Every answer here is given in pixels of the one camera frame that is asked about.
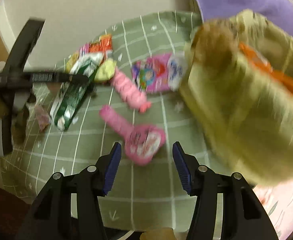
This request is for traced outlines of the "white milk carton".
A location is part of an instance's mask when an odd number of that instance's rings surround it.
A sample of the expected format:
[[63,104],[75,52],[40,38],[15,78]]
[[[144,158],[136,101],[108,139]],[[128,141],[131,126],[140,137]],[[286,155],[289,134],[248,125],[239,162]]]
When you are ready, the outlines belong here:
[[60,131],[69,128],[87,89],[94,84],[95,75],[103,59],[102,52],[88,53],[80,57],[70,69],[70,74],[88,77],[88,83],[82,85],[79,82],[64,82],[61,85],[50,110],[51,120]]

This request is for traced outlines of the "red gold snack bag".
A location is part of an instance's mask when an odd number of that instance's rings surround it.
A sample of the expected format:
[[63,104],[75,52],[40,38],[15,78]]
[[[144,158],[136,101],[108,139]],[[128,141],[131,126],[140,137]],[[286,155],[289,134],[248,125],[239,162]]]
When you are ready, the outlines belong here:
[[86,43],[79,49],[80,56],[96,52],[102,52],[105,55],[113,54],[113,42],[111,34],[101,35],[97,41]]

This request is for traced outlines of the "yellow trash bag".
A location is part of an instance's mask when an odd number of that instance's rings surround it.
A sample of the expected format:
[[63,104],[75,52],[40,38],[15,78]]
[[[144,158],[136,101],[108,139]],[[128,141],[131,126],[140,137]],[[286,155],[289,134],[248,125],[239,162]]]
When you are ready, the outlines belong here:
[[293,78],[293,37],[247,9],[194,30],[179,92],[233,171],[252,183],[275,185],[293,179],[293,95],[252,66],[240,42]]

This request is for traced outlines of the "orange plastic bread bag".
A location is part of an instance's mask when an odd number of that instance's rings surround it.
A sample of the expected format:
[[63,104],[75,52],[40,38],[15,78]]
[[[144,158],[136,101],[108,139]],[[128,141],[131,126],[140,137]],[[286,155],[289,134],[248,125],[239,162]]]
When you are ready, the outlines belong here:
[[247,44],[240,42],[239,50],[252,66],[259,69],[263,73],[266,73],[270,78],[281,83],[293,95],[293,78],[283,72],[273,69],[267,59]]

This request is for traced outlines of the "pink toy hand mirror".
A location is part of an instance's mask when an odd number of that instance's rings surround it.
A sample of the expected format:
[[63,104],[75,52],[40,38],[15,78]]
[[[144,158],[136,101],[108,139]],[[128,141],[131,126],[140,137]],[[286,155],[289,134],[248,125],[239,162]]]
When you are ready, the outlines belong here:
[[145,166],[166,142],[165,131],[155,125],[133,125],[112,107],[104,105],[99,115],[124,139],[126,156],[136,165]]

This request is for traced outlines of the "pink cartoon wrapper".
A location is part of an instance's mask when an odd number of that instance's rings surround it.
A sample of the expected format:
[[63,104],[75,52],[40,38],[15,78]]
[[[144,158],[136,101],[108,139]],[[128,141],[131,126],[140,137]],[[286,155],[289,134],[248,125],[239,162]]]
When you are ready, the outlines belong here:
[[39,130],[40,132],[43,132],[51,124],[51,117],[47,109],[44,108],[42,105],[36,105],[34,111]]

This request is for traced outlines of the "pink caterpillar toy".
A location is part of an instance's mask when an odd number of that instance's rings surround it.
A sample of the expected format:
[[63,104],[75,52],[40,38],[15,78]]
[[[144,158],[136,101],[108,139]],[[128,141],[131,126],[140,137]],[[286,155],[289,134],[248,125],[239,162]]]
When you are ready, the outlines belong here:
[[115,68],[114,76],[111,78],[111,85],[120,95],[123,102],[127,103],[131,109],[145,113],[151,107],[151,102],[147,100],[146,94],[140,91],[132,80],[117,67]]

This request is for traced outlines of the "green checked tablecloth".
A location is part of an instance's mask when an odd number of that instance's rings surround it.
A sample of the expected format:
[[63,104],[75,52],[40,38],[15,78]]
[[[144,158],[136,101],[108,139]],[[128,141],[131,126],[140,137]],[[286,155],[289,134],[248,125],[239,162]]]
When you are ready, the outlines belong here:
[[0,160],[4,189],[21,200],[43,192],[53,175],[98,172],[98,204],[107,228],[189,229],[196,198],[180,181],[172,148],[181,145],[196,165],[217,170],[203,129],[181,97],[189,74],[184,46],[202,24],[194,12],[155,12],[105,29],[57,70],[85,74],[90,85],[37,84],[25,142]]

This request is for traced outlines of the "yellow pink chips bag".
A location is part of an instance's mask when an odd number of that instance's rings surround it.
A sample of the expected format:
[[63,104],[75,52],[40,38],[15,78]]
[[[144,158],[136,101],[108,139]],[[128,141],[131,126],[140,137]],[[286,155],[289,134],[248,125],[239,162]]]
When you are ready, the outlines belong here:
[[95,74],[94,82],[104,83],[114,77],[116,65],[117,62],[113,59],[107,59],[103,62]]

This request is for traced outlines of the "pink colourful snack packet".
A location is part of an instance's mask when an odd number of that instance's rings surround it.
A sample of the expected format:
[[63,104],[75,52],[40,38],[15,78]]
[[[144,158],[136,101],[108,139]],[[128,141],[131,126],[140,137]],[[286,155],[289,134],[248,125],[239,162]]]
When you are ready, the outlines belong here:
[[187,71],[184,53],[165,53],[135,62],[131,67],[134,83],[149,94],[177,91]]

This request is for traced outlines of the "pink floral bedsheet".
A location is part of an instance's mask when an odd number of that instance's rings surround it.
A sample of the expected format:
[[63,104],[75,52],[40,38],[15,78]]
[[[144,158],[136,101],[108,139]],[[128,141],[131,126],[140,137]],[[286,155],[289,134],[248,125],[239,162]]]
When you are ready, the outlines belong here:
[[277,186],[253,189],[268,214],[279,239],[287,239],[293,232],[293,180]]

